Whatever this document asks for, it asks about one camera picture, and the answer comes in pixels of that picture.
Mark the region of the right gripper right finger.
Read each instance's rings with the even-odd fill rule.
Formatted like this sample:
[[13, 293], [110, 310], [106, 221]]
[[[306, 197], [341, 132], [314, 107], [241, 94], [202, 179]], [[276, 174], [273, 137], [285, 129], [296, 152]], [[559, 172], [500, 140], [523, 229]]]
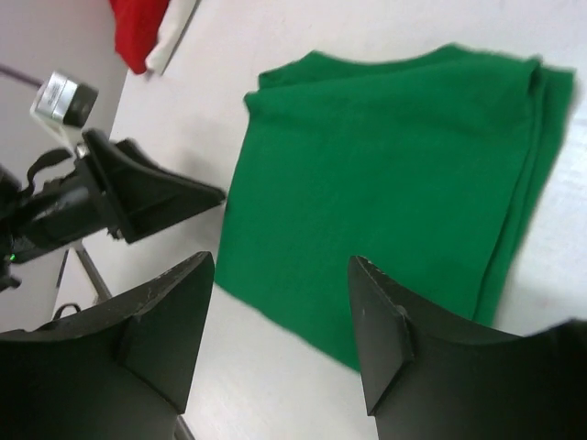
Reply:
[[449, 312], [363, 257], [349, 303], [381, 439], [583, 439], [586, 324], [518, 336]]

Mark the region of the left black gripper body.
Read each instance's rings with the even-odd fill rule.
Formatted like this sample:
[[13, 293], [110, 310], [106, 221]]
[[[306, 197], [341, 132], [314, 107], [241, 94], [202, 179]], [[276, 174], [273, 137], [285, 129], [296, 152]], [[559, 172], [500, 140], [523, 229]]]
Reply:
[[35, 176], [65, 160], [72, 153], [55, 148], [42, 154], [28, 169], [28, 186], [6, 167], [1, 168], [1, 290], [16, 289], [21, 279], [10, 266], [24, 264], [105, 229], [90, 194], [91, 175], [78, 170], [46, 181], [35, 190]]

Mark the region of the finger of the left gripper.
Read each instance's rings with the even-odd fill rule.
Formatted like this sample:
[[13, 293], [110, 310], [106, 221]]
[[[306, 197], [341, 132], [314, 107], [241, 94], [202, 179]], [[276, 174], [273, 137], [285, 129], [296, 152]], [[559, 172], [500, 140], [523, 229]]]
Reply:
[[97, 129], [83, 132], [88, 164], [105, 197], [114, 233], [140, 241], [221, 205], [226, 192], [214, 185], [165, 170], [125, 138], [109, 140]]

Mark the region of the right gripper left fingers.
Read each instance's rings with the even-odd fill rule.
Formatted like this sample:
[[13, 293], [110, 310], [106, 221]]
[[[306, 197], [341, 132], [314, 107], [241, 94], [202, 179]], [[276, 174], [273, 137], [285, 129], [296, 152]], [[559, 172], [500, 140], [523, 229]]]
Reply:
[[34, 331], [1, 335], [4, 439], [170, 439], [210, 303], [208, 252]]

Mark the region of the red t shirt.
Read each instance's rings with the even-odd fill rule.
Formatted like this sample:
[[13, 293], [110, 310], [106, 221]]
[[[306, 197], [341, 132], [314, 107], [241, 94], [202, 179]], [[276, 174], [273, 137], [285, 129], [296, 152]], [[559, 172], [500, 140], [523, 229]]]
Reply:
[[110, 0], [115, 19], [115, 50], [135, 74], [147, 71], [146, 59], [157, 43], [157, 34], [169, 0]]

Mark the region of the white t shirt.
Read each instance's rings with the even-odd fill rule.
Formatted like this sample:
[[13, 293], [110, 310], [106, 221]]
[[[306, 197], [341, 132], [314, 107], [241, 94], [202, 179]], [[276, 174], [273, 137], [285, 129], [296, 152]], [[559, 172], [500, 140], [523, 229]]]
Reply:
[[157, 43], [146, 58], [148, 72], [162, 76], [188, 28], [200, 0], [171, 0], [157, 33]]

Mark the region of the green t shirt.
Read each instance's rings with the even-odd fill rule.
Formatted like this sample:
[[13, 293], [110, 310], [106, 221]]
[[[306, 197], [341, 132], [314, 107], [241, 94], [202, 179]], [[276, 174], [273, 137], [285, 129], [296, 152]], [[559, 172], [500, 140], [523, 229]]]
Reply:
[[574, 85], [538, 57], [454, 44], [375, 64], [313, 51], [261, 73], [217, 285], [352, 369], [353, 256], [489, 325]]

